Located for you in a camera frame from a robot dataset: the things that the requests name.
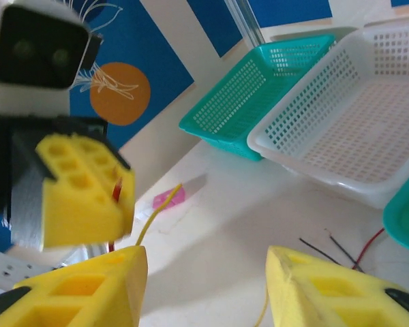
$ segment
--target teal basket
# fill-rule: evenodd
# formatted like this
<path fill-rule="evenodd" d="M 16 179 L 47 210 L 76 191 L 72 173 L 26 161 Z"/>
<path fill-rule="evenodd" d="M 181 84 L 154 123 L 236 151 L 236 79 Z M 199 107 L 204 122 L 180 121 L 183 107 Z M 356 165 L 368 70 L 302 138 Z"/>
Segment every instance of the teal basket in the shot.
<path fill-rule="evenodd" d="M 324 56 L 333 35 L 263 44 L 239 61 L 181 120 L 179 127 L 252 160 L 248 133 Z"/>
<path fill-rule="evenodd" d="M 409 249 L 409 179 L 383 210 L 388 234 Z"/>

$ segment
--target table surface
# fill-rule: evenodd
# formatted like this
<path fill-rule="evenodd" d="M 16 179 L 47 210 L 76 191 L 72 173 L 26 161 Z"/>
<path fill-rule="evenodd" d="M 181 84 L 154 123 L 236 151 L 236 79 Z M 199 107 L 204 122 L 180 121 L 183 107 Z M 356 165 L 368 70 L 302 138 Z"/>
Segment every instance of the table surface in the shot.
<path fill-rule="evenodd" d="M 253 326 L 264 302 L 270 245 L 351 262 L 329 232 L 356 257 L 382 227 L 382 213 L 348 200 L 268 161 L 252 162 L 195 146 L 137 203 L 186 183 L 188 199 L 162 212 L 144 239 L 149 278 L 142 327 Z M 143 220 L 118 247 L 133 245 Z M 409 250 L 383 233 L 367 252 L 365 272 L 409 290 Z M 271 311 L 261 326 L 273 326 Z"/>

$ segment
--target white plastic basket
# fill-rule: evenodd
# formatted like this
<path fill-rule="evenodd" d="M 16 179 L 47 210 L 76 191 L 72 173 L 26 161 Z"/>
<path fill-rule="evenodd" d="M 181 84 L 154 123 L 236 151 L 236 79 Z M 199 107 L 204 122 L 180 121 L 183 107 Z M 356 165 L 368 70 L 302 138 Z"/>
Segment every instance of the white plastic basket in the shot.
<path fill-rule="evenodd" d="M 289 170 L 383 208 L 409 177 L 409 22 L 347 35 L 247 143 Z"/>

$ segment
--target black cable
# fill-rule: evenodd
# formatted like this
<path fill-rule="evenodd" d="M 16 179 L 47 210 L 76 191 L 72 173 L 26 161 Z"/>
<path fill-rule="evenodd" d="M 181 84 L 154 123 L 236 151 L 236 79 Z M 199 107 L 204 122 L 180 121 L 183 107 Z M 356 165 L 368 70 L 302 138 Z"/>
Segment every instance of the black cable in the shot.
<path fill-rule="evenodd" d="M 361 272 L 361 273 L 365 273 L 362 268 L 358 265 L 358 263 L 356 262 L 355 259 L 353 259 L 353 257 L 338 243 L 337 240 L 335 240 L 333 238 L 333 236 L 330 234 L 329 238 L 332 240 L 332 242 L 335 243 L 335 245 L 337 247 L 339 247 L 339 249 L 347 256 L 348 259 L 350 259 L 350 261 L 356 266 L 356 268 Z"/>
<path fill-rule="evenodd" d="M 335 259 L 333 259 L 331 256 L 329 256 L 327 253 L 321 251 L 320 249 L 316 248 L 315 246 L 313 246 L 312 244 L 306 242 L 305 240 L 303 240 L 301 237 L 299 237 L 299 240 L 303 243 L 305 243 L 305 245 L 307 245 L 308 247 L 310 247 L 311 249 L 317 251 L 318 253 L 321 253 L 324 257 L 326 257 L 327 259 L 329 259 L 330 261 L 332 261 L 335 264 L 338 264 L 341 266 L 341 264 L 336 261 Z"/>

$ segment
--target yellow foam block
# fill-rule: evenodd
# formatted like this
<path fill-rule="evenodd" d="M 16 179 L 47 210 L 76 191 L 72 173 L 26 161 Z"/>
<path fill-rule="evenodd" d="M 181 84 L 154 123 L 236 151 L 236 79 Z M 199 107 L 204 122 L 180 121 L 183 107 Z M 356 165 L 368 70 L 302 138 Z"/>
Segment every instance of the yellow foam block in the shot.
<path fill-rule="evenodd" d="M 114 241 L 132 230 L 134 172 L 101 142 L 46 136 L 36 152 L 55 176 L 43 182 L 43 247 Z M 119 202 L 112 191 L 121 178 Z"/>
<path fill-rule="evenodd" d="M 388 281 L 283 247 L 269 248 L 266 274 L 275 326 L 409 327 Z"/>
<path fill-rule="evenodd" d="M 0 327 L 137 327 L 147 272 L 145 248 L 128 247 L 26 279 Z"/>

